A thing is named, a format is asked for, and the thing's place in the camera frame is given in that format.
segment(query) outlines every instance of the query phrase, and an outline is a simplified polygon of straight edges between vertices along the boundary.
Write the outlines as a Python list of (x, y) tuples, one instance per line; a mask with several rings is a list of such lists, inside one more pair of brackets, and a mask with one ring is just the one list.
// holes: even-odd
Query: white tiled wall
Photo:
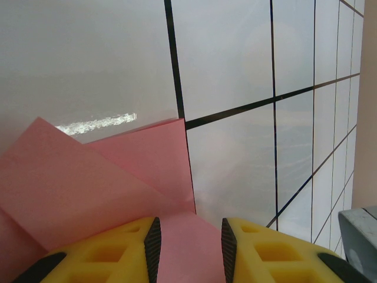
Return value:
[(346, 2), (3, 1), (0, 153), (36, 116), (69, 126), (135, 114), (73, 135), (90, 142), (179, 113), (200, 216), (342, 253), (364, 7)]

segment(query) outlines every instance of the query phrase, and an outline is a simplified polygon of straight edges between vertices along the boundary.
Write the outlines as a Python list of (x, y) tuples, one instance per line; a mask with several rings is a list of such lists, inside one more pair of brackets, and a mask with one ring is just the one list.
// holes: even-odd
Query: yellow plastic part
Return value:
[(317, 256), (337, 256), (332, 251), (246, 220), (227, 220), (237, 241), (233, 283), (343, 282)]
[(66, 257), (42, 283), (149, 283), (144, 240), (155, 218), (143, 218), (50, 254)]

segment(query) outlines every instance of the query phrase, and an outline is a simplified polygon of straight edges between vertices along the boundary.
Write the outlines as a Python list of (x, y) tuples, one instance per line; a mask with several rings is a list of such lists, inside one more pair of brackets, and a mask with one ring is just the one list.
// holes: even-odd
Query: folded pink paper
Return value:
[(47, 251), (0, 210), (0, 282), (11, 282)]
[(87, 144), (164, 196), (195, 212), (184, 120)]
[(220, 232), (37, 119), (0, 158), (0, 206), (45, 249), (161, 216), (158, 281), (224, 282)]

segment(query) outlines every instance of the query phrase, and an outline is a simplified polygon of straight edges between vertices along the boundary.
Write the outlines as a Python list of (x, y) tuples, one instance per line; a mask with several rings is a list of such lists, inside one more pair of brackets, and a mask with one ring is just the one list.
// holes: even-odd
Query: black rubber edge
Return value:
[(223, 218), (223, 224), (221, 226), (221, 250), (223, 252), (226, 283), (233, 283), (237, 255), (237, 239), (226, 218)]
[(40, 283), (66, 257), (65, 252), (45, 256), (29, 267), (12, 283)]
[(318, 254), (319, 259), (328, 266), (344, 283), (372, 283), (367, 277), (357, 271), (351, 264), (337, 256)]
[(147, 260), (149, 283), (156, 283), (161, 252), (160, 218), (154, 218), (148, 234), (144, 239), (144, 247), (145, 259)]

